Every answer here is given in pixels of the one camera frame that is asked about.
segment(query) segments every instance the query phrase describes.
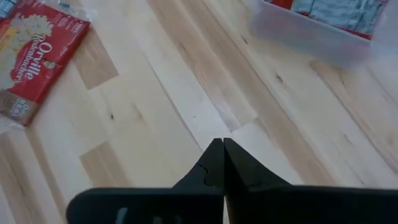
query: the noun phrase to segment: orville redenbacher popcorn box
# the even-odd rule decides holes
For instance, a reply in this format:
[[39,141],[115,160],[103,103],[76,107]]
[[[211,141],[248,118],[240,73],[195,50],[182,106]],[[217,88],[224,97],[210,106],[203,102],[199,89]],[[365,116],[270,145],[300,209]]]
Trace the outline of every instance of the orville redenbacher popcorn box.
[[34,0],[0,0],[0,114],[28,125],[89,26]]

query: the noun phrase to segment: hardwood floor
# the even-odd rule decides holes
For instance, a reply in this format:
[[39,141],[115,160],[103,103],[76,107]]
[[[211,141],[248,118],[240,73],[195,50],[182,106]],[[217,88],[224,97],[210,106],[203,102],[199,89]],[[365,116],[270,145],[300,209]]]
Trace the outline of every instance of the hardwood floor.
[[398,188],[398,78],[248,31],[249,0],[81,0],[98,15],[33,124],[0,135],[0,220],[92,187],[171,187],[213,138],[293,184]]

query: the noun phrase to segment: light wood plank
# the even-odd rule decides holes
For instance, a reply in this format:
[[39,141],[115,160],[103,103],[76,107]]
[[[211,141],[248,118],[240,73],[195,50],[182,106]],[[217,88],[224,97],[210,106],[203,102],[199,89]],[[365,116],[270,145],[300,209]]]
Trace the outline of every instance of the light wood plank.
[[227,127],[234,131],[252,121],[255,112],[183,6],[175,1],[149,1],[149,4]]
[[398,105],[368,69],[347,73],[325,63],[311,67],[328,84],[387,165],[398,174]]
[[[108,130],[109,143],[134,187],[171,187],[182,178],[200,156],[199,148],[192,147],[180,137],[173,137],[174,145],[165,145],[163,135],[157,135],[150,123],[153,116],[143,113],[129,94],[131,83],[122,76],[90,91],[101,120]],[[167,108],[159,108],[160,113]],[[167,131],[178,129],[170,122],[155,122],[155,128]]]
[[118,71],[94,29],[90,29],[75,52],[73,62],[89,90],[118,75]]
[[63,147],[82,155],[106,140],[87,89],[71,63],[55,84],[32,124],[46,149]]
[[67,207],[46,158],[41,157],[40,143],[34,134],[12,130],[7,133],[17,157],[23,161],[27,181],[36,196],[37,205],[48,223],[63,223]]
[[113,59],[119,76],[129,86],[128,97],[145,116],[148,127],[162,146],[168,163],[183,177],[185,170],[189,170],[199,158],[200,148],[182,123],[134,38],[113,35],[129,28],[123,25],[125,21],[120,13],[111,6],[107,7],[110,2],[84,3],[86,7],[101,9],[94,27],[103,43],[106,43],[104,46]]
[[80,157],[93,187],[130,187],[112,147],[104,142]]
[[136,10],[128,19],[131,24],[136,24],[134,30],[137,41],[201,149],[206,149],[214,138],[229,136],[229,129],[220,114],[154,18],[149,6],[140,4],[142,1],[130,2],[134,3],[132,9]]
[[1,184],[0,184],[0,219],[4,223],[8,224],[16,224],[14,216],[12,215],[10,205],[8,204],[7,197],[4,194],[4,191],[2,190]]
[[21,159],[9,138],[0,135],[0,184],[16,223],[45,223]]

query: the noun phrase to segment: black plastic jaw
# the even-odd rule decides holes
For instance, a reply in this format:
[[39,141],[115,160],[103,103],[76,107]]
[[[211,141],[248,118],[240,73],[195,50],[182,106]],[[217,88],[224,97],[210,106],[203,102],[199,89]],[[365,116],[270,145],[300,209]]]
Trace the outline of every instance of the black plastic jaw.
[[398,223],[398,191],[293,186],[232,139],[214,139],[171,189],[93,189],[68,206],[69,224]]

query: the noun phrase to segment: wood grain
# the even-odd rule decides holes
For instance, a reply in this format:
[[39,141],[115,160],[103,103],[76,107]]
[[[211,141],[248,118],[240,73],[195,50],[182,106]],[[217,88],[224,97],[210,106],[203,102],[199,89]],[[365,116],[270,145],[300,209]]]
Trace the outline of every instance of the wood grain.
[[398,105],[393,98],[367,70],[347,73],[317,61],[311,62],[311,67],[340,99],[386,164],[398,174]]
[[108,142],[80,157],[93,187],[129,187],[124,171]]
[[76,51],[73,62],[89,90],[118,75],[112,59],[94,29],[88,32],[81,47]]
[[217,108],[231,131],[252,121],[253,110],[220,59],[201,38],[193,22],[176,1],[149,1],[185,63]]
[[43,223],[22,162],[5,134],[0,135],[0,183],[16,223]]

